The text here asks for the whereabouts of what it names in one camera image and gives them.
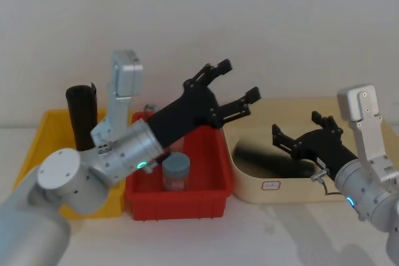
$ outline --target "beige tray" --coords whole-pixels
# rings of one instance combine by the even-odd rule
[[[252,115],[224,126],[224,134],[228,144],[230,159],[233,165],[234,193],[240,199],[253,202],[320,202],[342,201],[342,196],[325,196],[323,186],[310,179],[268,178],[265,171],[254,171],[252,167],[233,162],[231,154],[238,141],[245,141],[267,152],[287,155],[272,145],[271,127],[278,124],[282,132],[292,138],[314,129],[318,129],[311,121],[312,111],[322,116],[332,115],[344,130],[343,144],[356,153],[352,130],[340,117],[338,102],[334,98],[298,98],[284,100],[260,100],[251,106]],[[399,139],[392,128],[383,123],[382,133],[387,154],[395,165],[399,165]],[[329,192],[337,191],[334,182],[327,178]]]

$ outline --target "red plastic bin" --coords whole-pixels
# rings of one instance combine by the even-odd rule
[[[144,118],[136,113],[133,121]],[[127,178],[125,199],[136,221],[222,217],[233,193],[231,165],[221,130],[202,126],[185,136],[183,151],[190,157],[187,191],[164,191],[162,167]]]

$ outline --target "gray lid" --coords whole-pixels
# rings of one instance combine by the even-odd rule
[[[190,171],[190,159],[180,152],[173,152],[162,162],[162,172],[165,176],[180,179],[188,175]]]

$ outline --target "yellow plastic bin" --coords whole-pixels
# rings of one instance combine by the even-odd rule
[[[105,116],[105,110],[99,111],[99,120]],[[14,188],[25,178],[25,175],[35,166],[40,165],[47,156],[61,148],[75,148],[74,132],[70,124],[68,110],[49,110],[41,120],[39,129],[33,139],[31,148],[25,158],[25,162],[18,174]],[[125,201],[126,181],[113,186],[110,190],[107,203],[96,213],[80,215],[67,206],[61,207],[60,213],[68,219],[84,218],[109,218],[121,216]]]

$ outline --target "black cylinder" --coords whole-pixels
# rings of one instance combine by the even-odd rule
[[[75,144],[78,151],[94,148],[90,132],[97,125],[97,90],[92,84],[76,85],[67,89],[65,96],[72,129],[74,130]]]

